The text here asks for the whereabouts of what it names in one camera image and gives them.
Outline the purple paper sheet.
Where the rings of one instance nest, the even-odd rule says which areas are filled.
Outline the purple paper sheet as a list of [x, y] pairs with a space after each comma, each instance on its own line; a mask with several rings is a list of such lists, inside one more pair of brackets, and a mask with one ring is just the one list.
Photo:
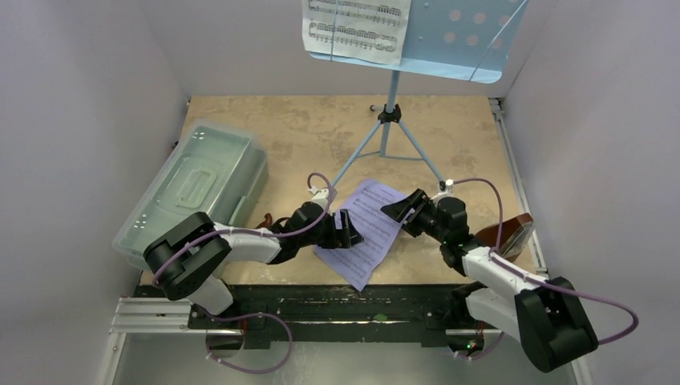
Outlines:
[[362, 181], [340, 208], [349, 212], [349, 219], [363, 241], [349, 249], [316, 246], [314, 253], [357, 291], [363, 291], [401, 229], [401, 224], [390, 219], [381, 208], [405, 197], [404, 193], [377, 180]]

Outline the white sheet music page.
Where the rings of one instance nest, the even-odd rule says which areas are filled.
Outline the white sheet music page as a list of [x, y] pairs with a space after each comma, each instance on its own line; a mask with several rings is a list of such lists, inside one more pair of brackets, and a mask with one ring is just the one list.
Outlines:
[[331, 59], [398, 66], [410, 9], [410, 0], [303, 0], [304, 48]]

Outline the light blue music stand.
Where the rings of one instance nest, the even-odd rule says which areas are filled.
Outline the light blue music stand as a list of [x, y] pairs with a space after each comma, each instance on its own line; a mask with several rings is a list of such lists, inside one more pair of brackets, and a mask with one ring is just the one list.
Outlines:
[[526, 1], [411, 1], [402, 59], [398, 66], [370, 63], [358, 59], [308, 53], [315, 59], [391, 71], [387, 101], [370, 106], [378, 117], [371, 130], [343, 165], [334, 182], [348, 168], [366, 156], [365, 147], [377, 132], [382, 134], [376, 156], [388, 159], [387, 143], [391, 126], [397, 125], [417, 151], [415, 160], [424, 162], [438, 183], [446, 180], [422, 149], [402, 118], [396, 101], [403, 73], [429, 75], [469, 83], [491, 84], [500, 80], [512, 40], [519, 29]]

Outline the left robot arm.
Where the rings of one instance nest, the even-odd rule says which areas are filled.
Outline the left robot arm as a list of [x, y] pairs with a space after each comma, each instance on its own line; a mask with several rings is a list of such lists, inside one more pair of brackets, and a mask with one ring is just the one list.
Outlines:
[[228, 328], [237, 322], [239, 306], [221, 280], [226, 263], [277, 265], [305, 247], [349, 249], [363, 240], [348, 210], [329, 213], [308, 201], [291, 216], [259, 229], [222, 225], [196, 212], [148, 245], [143, 259], [154, 274], [153, 285], [168, 300], [188, 299], [206, 310], [218, 327]]

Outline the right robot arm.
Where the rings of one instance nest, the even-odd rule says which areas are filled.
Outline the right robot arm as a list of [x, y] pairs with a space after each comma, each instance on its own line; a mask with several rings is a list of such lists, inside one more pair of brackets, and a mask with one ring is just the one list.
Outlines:
[[439, 243], [446, 265], [481, 284], [450, 305], [452, 320], [489, 323], [518, 341], [533, 366], [550, 372], [595, 351], [600, 343], [571, 282], [546, 279], [517, 267], [483, 245], [468, 227], [465, 203], [452, 195], [430, 198], [417, 189], [381, 212], [417, 237]]

